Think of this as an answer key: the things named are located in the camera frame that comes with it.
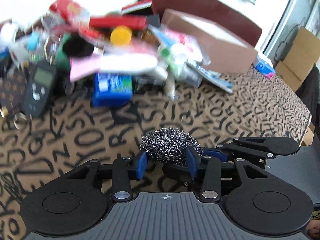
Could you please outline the yellow plastic bottle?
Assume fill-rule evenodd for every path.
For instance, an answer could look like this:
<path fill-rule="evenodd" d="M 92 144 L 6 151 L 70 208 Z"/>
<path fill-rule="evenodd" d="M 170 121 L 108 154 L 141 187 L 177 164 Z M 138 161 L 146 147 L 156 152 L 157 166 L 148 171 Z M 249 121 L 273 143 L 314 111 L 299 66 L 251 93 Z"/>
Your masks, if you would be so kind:
<path fill-rule="evenodd" d="M 115 27 L 110 35 L 110 42 L 114 46 L 126 46 L 132 38 L 132 30 L 124 25 Z"/>

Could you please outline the pink printed zip bag pack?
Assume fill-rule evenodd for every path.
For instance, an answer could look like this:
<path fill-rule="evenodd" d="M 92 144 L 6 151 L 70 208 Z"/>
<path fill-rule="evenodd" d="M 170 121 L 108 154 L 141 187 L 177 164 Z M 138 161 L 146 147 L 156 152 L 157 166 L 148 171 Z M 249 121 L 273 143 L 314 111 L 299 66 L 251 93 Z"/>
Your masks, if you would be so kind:
<path fill-rule="evenodd" d="M 167 27 L 165 27 L 163 31 L 167 37 L 174 41 L 174 44 L 170 48 L 173 52 L 182 53 L 189 59 L 202 62 L 205 65 L 211 63 L 208 54 L 195 37 L 179 31 L 174 31 Z"/>

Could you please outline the flat red box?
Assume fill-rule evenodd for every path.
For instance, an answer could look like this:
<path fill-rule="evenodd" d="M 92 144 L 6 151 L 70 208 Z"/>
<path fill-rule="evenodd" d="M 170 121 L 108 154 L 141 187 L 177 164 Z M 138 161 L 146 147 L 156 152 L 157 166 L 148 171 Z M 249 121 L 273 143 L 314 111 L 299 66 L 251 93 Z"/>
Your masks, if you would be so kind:
<path fill-rule="evenodd" d="M 103 17 L 91 17 L 89 25 L 95 28 L 115 28 L 123 25 L 133 30 L 143 30 L 149 23 L 145 16 L 135 15 L 106 15 Z"/>

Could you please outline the red white patterned box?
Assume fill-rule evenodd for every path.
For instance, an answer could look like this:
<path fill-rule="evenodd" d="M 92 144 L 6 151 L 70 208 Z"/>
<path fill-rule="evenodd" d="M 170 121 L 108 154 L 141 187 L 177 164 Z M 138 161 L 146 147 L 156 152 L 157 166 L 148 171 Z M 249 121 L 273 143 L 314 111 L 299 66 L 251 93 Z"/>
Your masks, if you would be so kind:
<path fill-rule="evenodd" d="M 56 0 L 49 10 L 59 14 L 69 24 L 89 22 L 90 13 L 73 0 Z"/>

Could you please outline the white round jar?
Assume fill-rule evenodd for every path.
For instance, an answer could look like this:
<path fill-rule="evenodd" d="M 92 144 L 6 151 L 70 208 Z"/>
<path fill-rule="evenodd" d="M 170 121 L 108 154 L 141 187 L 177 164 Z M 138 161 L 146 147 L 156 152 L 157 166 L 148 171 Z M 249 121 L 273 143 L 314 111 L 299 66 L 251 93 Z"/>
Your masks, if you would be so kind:
<path fill-rule="evenodd" d="M 18 25 L 15 23 L 7 22 L 3 24 L 0 32 L 0 45 L 1 47 L 7 47 L 9 44 L 15 42 L 16 34 L 18 31 Z"/>

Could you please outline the blue tissue pack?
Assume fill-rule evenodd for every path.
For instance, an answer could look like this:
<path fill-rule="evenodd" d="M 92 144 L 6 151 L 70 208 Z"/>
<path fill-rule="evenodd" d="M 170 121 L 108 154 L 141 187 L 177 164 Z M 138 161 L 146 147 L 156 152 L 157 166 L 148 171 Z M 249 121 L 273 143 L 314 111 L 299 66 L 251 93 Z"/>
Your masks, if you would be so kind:
<path fill-rule="evenodd" d="M 271 79 L 276 74 L 271 60 L 264 54 L 257 54 L 256 59 L 253 61 L 253 66 L 258 72 L 263 74 L 268 79 Z"/>

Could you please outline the steel wool scrubber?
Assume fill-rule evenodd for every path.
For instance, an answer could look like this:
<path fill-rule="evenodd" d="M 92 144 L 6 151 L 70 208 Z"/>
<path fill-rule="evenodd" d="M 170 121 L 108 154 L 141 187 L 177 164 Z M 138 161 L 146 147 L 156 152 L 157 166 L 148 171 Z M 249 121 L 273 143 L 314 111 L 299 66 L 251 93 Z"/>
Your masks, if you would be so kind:
<path fill-rule="evenodd" d="M 161 128 L 142 135 L 139 149 L 147 153 L 149 161 L 186 166 L 186 149 L 193 148 L 198 155 L 204 148 L 189 133 L 178 128 Z"/>

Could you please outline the red black open gift box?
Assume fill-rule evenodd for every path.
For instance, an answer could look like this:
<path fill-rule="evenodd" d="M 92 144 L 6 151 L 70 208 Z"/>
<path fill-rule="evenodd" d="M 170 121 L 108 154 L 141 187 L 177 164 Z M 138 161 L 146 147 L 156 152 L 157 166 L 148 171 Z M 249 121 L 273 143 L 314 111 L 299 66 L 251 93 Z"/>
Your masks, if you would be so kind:
<path fill-rule="evenodd" d="M 141 0 L 136 3 L 122 7 L 121 13 L 123 15 L 138 15 L 146 16 L 149 25 L 159 28 L 161 20 L 159 14 L 153 6 L 153 0 Z"/>

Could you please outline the black white marker pack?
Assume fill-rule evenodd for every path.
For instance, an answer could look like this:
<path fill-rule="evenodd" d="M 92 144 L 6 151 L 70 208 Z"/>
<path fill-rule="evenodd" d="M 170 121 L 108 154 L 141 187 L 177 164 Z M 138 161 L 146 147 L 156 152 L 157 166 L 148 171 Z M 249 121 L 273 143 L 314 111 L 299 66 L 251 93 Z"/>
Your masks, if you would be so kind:
<path fill-rule="evenodd" d="M 206 70 L 202 66 L 202 64 L 200 64 L 199 62 L 188 59 L 186 61 L 186 65 L 188 67 L 190 67 L 191 69 L 193 69 L 195 72 L 197 72 L 197 74 L 199 74 L 200 76 L 204 77 L 210 83 L 212 83 L 212 84 L 214 84 L 216 86 L 219 85 L 217 80 L 216 80 L 216 77 L 212 73 L 210 73 L 208 70 Z"/>

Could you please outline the blue green gum box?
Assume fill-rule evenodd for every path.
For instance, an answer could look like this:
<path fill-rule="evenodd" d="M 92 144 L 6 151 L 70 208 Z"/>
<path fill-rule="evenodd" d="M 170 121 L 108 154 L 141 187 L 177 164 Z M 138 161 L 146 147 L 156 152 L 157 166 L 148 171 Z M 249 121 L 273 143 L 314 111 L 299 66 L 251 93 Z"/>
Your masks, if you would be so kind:
<path fill-rule="evenodd" d="M 92 98 L 94 107 L 121 107 L 128 103 L 132 96 L 131 75 L 95 74 Z"/>

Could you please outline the brown monogram pouch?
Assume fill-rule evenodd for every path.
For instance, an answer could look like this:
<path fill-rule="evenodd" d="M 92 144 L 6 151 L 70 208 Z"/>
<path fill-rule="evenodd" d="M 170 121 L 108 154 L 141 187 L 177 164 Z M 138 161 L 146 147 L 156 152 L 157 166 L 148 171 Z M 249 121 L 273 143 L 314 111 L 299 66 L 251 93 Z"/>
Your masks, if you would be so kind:
<path fill-rule="evenodd" d="M 3 116 L 21 107 L 27 83 L 27 70 L 15 70 L 1 81 L 1 114 Z"/>

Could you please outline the large brown cardboard box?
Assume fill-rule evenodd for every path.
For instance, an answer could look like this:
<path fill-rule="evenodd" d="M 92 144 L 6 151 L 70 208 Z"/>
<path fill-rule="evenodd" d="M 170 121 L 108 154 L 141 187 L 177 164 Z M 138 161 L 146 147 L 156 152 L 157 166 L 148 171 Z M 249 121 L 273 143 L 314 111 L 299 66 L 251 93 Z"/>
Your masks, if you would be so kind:
<path fill-rule="evenodd" d="M 209 56 L 208 69 L 220 73 L 246 74 L 258 52 L 248 42 L 216 22 L 166 9 L 162 23 L 180 33 L 189 34 Z"/>

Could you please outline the cotton swab bag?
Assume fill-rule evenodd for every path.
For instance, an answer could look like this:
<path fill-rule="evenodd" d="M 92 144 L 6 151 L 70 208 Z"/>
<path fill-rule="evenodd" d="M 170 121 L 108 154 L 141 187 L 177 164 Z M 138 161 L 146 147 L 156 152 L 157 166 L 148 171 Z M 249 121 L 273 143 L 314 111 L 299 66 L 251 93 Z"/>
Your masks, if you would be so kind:
<path fill-rule="evenodd" d="M 171 73 L 168 74 L 166 79 L 164 92 L 171 101 L 176 101 L 178 99 L 178 95 L 176 95 L 175 78 Z"/>

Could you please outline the cardboard boxes in background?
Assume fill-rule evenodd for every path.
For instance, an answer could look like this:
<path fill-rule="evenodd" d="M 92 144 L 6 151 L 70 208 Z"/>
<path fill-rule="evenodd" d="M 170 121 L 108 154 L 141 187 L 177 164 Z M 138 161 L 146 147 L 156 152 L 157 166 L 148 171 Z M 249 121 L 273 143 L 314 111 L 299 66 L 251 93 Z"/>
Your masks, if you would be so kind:
<path fill-rule="evenodd" d="M 319 38 L 301 27 L 290 51 L 279 61 L 276 74 L 295 92 L 319 61 Z"/>

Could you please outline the dark brown wooden board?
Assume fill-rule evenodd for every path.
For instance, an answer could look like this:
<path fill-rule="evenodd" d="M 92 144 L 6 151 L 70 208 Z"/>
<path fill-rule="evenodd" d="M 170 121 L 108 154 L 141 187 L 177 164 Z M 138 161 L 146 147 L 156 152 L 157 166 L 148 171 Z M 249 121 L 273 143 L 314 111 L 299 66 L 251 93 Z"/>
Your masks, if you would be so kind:
<path fill-rule="evenodd" d="M 218 0 L 152 0 L 152 5 L 161 17 L 165 9 L 173 9 L 216 22 L 252 46 L 257 45 L 262 34 L 253 21 Z"/>

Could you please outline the blue white cream tube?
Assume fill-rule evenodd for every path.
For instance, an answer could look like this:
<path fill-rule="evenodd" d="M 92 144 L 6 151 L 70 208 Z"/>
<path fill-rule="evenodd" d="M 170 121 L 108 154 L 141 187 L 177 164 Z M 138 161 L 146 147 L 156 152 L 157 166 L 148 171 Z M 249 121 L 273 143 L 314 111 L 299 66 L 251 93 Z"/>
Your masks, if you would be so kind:
<path fill-rule="evenodd" d="M 171 47 L 175 44 L 175 41 L 167 36 L 161 29 L 154 27 L 153 25 L 148 26 L 149 31 L 159 41 L 158 53 L 163 59 L 168 59 L 171 55 Z"/>

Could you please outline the black digital device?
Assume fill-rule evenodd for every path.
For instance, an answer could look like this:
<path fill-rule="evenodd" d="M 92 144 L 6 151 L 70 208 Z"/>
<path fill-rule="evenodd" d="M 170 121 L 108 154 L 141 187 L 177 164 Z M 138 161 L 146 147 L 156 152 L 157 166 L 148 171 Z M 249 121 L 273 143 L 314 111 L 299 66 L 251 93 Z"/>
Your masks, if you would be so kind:
<path fill-rule="evenodd" d="M 44 115 L 51 100 L 56 78 L 57 68 L 46 60 L 35 64 L 22 103 L 22 110 L 26 116 L 41 118 Z"/>

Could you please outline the pink white sock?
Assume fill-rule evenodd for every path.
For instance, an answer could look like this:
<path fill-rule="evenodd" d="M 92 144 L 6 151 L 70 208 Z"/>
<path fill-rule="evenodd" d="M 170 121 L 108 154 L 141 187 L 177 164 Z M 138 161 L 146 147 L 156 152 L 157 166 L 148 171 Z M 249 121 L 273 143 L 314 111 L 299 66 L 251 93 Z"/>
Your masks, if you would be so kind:
<path fill-rule="evenodd" d="M 90 57 L 70 60 L 69 80 L 78 81 L 94 73 L 111 73 L 123 75 L 140 75 L 153 70 L 157 57 L 144 53 L 93 54 Z"/>

